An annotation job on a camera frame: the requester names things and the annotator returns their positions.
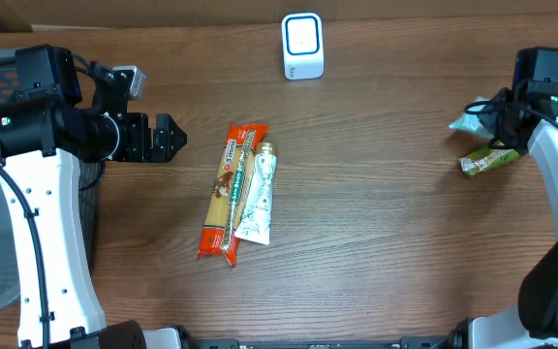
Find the teal wet wipes packet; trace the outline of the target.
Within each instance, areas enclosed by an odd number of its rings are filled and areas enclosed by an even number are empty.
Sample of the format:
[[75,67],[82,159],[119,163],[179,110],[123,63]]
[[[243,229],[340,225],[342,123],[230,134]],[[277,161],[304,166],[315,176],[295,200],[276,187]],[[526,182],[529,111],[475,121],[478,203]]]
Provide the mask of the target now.
[[481,124],[475,114],[463,112],[449,125],[449,128],[452,131],[469,133],[485,140],[492,140],[494,138],[494,135]]

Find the green snack packet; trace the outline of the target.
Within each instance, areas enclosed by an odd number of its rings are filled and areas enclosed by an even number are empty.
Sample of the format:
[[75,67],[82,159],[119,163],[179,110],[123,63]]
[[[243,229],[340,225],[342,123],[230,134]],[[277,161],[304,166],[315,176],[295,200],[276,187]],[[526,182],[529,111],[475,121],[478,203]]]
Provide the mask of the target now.
[[474,177],[479,173],[491,171],[507,165],[520,158],[520,154],[511,148],[503,148],[503,144],[497,141],[494,148],[485,145],[474,152],[461,157],[458,162],[462,172],[468,177]]

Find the red spaghetti packet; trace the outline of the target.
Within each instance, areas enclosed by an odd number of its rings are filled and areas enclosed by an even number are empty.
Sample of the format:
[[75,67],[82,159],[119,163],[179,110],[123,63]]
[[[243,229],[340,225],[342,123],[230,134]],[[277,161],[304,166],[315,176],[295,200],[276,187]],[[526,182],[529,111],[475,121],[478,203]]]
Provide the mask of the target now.
[[266,124],[230,126],[202,225],[198,259],[223,255],[235,266],[239,245],[235,232],[249,196],[256,147],[268,131]]

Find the white tube gold cap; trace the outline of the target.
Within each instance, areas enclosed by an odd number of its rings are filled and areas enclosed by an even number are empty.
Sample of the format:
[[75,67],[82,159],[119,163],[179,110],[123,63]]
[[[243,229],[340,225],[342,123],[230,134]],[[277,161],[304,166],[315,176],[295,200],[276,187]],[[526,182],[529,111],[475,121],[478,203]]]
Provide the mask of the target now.
[[254,157],[253,176],[246,205],[235,231],[237,238],[269,245],[276,165],[275,145],[267,142],[259,143]]

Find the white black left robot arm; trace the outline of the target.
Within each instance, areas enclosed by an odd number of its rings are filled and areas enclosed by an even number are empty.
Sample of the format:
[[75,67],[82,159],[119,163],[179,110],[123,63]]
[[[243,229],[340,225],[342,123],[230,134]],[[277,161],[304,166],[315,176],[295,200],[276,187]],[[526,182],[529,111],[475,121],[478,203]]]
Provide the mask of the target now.
[[41,45],[0,59],[18,87],[0,105],[0,185],[14,234],[22,348],[178,348],[175,327],[111,325],[90,277],[82,234],[80,167],[167,163],[187,136],[166,113],[128,111],[145,84],[136,66],[88,62]]

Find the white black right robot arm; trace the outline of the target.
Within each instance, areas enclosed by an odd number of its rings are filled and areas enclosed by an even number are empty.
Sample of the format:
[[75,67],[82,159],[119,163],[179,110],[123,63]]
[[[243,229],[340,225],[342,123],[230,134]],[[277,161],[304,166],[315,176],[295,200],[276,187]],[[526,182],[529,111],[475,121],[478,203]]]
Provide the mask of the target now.
[[538,165],[555,222],[555,243],[524,277],[513,307],[466,319],[438,348],[558,348],[558,48],[518,52],[512,85],[478,98],[450,125],[486,139],[460,159],[466,176],[528,155]]

